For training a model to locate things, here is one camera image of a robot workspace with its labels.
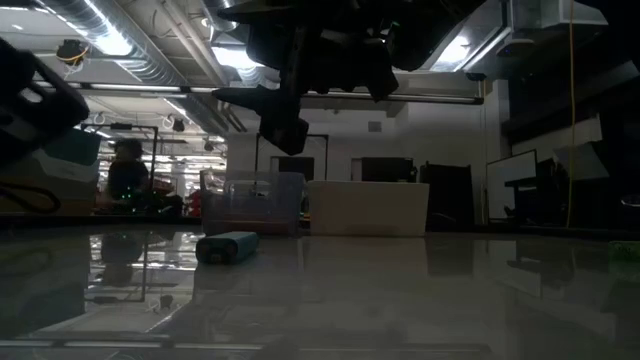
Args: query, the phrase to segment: yellow cable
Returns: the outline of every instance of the yellow cable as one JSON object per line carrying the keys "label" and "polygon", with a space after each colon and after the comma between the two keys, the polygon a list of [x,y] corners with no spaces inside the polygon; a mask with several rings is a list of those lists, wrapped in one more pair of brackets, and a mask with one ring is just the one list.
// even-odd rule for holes
{"label": "yellow cable", "polygon": [[573,177],[574,177],[574,148],[576,145],[576,79],[575,79],[575,49],[573,33],[575,0],[571,0],[569,9],[569,59],[570,59],[570,92],[571,92],[571,147],[569,148],[569,203],[567,208],[567,228],[571,226],[573,212]]}
{"label": "yellow cable", "polygon": [[74,56],[74,57],[70,57],[70,58],[66,58],[66,59],[65,59],[65,58],[61,58],[61,57],[59,57],[59,56],[56,56],[56,57],[58,58],[58,60],[62,60],[62,61],[74,61],[74,60],[78,60],[78,59],[80,59],[81,57],[85,56],[85,55],[87,54],[87,52],[88,52],[88,51],[89,51],[89,46],[87,46],[87,47],[84,49],[84,51],[82,52],[82,54],[80,54],[80,55],[76,55],[76,56]]}

